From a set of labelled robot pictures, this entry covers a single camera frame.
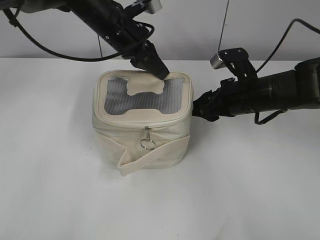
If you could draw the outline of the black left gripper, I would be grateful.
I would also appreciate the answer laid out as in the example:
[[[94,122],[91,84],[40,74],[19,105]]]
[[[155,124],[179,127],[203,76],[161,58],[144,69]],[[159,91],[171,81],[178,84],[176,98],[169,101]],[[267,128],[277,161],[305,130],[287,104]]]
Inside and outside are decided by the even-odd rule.
[[[148,40],[152,34],[148,29],[154,28],[134,20],[142,12],[139,6],[124,8],[114,0],[82,1],[82,21],[117,51],[105,60],[122,56],[133,67],[164,80],[170,71]]]

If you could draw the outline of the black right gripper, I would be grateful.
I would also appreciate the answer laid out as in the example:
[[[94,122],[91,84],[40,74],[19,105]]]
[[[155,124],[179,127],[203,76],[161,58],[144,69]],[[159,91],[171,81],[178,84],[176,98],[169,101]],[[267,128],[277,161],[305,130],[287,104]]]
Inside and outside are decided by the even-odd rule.
[[[209,90],[193,101],[192,116],[214,122],[220,117],[254,113],[254,121],[258,122],[260,111],[253,102],[262,98],[264,90],[265,81],[261,78],[248,83],[240,83],[233,77],[224,79],[218,89]]]

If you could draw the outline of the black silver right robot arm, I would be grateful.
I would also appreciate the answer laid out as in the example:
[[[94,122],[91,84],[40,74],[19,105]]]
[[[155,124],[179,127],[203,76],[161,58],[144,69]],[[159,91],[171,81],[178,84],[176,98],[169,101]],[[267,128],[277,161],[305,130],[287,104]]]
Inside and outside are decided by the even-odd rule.
[[[264,125],[288,110],[319,109],[320,60],[298,63],[293,70],[258,77],[249,61],[236,63],[234,75],[193,102],[192,115],[209,122],[254,114]]]

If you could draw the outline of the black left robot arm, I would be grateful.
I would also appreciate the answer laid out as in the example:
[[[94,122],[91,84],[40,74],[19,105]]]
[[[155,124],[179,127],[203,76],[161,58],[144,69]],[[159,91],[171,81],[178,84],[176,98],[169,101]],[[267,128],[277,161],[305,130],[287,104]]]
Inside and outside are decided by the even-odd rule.
[[[36,41],[20,24],[20,12],[33,14],[57,9],[72,12],[99,37],[109,44],[116,53],[99,58],[80,58],[54,52]],[[18,28],[33,44],[58,58],[78,62],[102,62],[121,56],[133,67],[147,71],[163,80],[170,71],[159,57],[155,45],[149,41],[154,33],[153,25],[136,21],[143,12],[155,14],[162,9],[158,0],[136,0],[123,7],[115,0],[2,0],[0,10],[9,23]]]

